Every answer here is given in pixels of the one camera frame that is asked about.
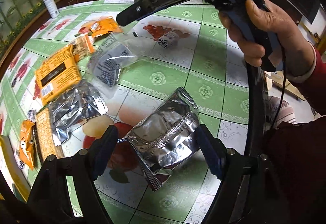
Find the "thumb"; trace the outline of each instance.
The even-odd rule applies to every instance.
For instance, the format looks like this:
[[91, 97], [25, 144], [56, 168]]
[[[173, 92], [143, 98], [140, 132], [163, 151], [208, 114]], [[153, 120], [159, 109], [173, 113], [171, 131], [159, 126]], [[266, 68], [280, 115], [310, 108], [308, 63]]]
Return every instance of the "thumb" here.
[[275, 12], [265, 12], [258, 8], [252, 0], [246, 1], [246, 9], [250, 20], [258, 29], [274, 33], [290, 33], [291, 26], [289, 25], [289, 19], [286, 15]]

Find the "red sleeve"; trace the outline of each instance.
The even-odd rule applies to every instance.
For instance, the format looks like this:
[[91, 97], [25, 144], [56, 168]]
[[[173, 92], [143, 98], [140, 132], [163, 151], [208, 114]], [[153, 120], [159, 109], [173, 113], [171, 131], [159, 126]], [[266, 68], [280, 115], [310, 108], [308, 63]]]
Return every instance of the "red sleeve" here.
[[302, 84], [291, 82], [308, 103], [319, 114], [326, 115], [326, 64], [322, 62], [320, 54], [316, 51], [316, 67], [311, 76]]

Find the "device handle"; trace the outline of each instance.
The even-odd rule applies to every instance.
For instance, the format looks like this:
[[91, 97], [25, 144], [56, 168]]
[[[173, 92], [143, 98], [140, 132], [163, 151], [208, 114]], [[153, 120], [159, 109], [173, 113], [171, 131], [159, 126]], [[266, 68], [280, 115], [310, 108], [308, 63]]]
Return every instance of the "device handle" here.
[[[264, 5], [264, 0], [253, 1], [261, 10], [269, 12]], [[274, 32], [260, 30], [251, 22], [247, 14], [245, 0], [235, 3], [234, 7], [231, 9], [224, 10], [222, 8], [221, 11], [228, 14], [232, 22], [239, 27], [246, 40], [260, 44], [265, 48], [265, 55], [261, 58], [261, 68], [264, 71], [275, 72], [283, 69], [282, 62], [280, 62], [279, 65], [274, 66], [269, 60], [269, 56], [273, 51], [281, 47], [277, 35]]]

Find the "white spray bottle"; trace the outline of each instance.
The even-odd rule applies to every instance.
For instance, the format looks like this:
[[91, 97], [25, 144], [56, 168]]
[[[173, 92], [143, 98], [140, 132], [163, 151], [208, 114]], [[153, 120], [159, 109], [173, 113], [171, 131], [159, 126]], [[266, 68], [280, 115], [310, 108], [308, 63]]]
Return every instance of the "white spray bottle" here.
[[57, 5], [55, 4], [54, 0], [43, 0], [48, 12], [51, 15], [51, 18], [56, 18], [59, 15], [59, 11]]

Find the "black cable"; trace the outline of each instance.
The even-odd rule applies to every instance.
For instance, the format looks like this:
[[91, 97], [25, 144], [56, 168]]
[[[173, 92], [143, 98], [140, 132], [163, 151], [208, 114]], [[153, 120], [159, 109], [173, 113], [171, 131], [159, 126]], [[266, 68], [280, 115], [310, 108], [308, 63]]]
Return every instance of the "black cable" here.
[[282, 102], [283, 102], [283, 96], [284, 96], [284, 92], [285, 92], [285, 83], [286, 83], [286, 57], [285, 57], [285, 50], [283, 48], [283, 46], [281, 46], [281, 51], [282, 51], [282, 59], [283, 59], [283, 85], [282, 85], [282, 94], [281, 94], [281, 100], [280, 100], [280, 104], [278, 106], [278, 110], [276, 111], [276, 114], [275, 114], [275, 117], [274, 117], [274, 120], [272, 122], [272, 126], [271, 128], [273, 128], [275, 122], [276, 122], [276, 119], [278, 117], [278, 113], [280, 112], [280, 109], [282, 107]]

